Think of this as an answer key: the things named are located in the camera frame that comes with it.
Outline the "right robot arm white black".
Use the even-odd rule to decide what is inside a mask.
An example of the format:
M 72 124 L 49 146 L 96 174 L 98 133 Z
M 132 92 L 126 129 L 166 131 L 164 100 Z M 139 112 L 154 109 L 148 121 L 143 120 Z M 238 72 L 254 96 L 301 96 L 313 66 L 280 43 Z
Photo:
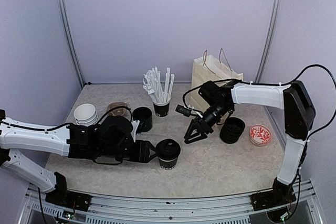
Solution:
M 227 79 L 224 85 L 208 81 L 197 87 L 198 94 L 208 103 L 209 108 L 191 120 L 184 135 L 184 142 L 191 144 L 206 139 L 213 132 L 213 126 L 236 104 L 254 104 L 284 111 L 286 147 L 282 165 L 269 192 L 273 205 L 281 204 L 289 196 L 289 190 L 301 167 L 309 133 L 312 129 L 316 110 L 301 81 L 284 86 L 244 83 Z

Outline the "black plastic cup lid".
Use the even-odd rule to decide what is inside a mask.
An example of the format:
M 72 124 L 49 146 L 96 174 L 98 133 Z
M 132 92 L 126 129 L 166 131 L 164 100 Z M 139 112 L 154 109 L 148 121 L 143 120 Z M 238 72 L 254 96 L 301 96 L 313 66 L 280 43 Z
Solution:
M 178 158 L 181 153 L 179 143 L 170 138 L 158 142 L 155 148 L 157 150 L 157 156 L 166 161 Z

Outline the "black paper coffee cup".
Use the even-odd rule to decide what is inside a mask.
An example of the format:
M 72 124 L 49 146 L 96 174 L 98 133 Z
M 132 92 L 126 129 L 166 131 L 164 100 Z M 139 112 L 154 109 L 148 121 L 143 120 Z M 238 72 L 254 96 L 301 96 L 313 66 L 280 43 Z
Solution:
M 177 157 L 174 159 L 159 158 L 159 165 L 164 170 L 172 170 L 176 167 L 177 161 L 178 161 Z

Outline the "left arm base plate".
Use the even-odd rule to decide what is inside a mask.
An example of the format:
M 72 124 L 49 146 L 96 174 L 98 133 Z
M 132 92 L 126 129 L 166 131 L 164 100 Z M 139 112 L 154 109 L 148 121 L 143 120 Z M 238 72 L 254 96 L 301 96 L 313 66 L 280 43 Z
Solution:
M 66 207 L 73 210 L 88 211 L 92 196 L 74 191 L 52 191 L 46 194 L 45 201 L 57 206 Z

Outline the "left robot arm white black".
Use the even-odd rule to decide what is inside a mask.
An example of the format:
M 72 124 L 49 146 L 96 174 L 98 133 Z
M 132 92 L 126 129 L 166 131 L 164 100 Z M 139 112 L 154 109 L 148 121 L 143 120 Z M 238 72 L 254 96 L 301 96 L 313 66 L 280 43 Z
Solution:
M 137 140 L 140 122 L 106 112 L 91 126 L 64 123 L 47 127 L 19 124 L 1 110 L 1 167 L 12 170 L 40 191 L 66 206 L 73 201 L 64 175 L 40 167 L 19 153 L 33 150 L 72 159 L 87 159 L 98 165 L 117 166 L 123 162 L 149 163 L 158 151 L 149 141 Z

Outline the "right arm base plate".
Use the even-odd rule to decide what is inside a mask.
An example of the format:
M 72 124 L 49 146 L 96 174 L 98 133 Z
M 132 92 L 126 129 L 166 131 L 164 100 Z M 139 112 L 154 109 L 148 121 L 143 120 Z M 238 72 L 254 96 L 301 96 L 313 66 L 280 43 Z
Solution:
M 293 190 L 283 196 L 282 193 L 274 192 L 273 190 L 257 192 L 250 196 L 251 204 L 254 211 L 264 210 L 268 208 L 278 207 L 296 201 L 296 196 Z

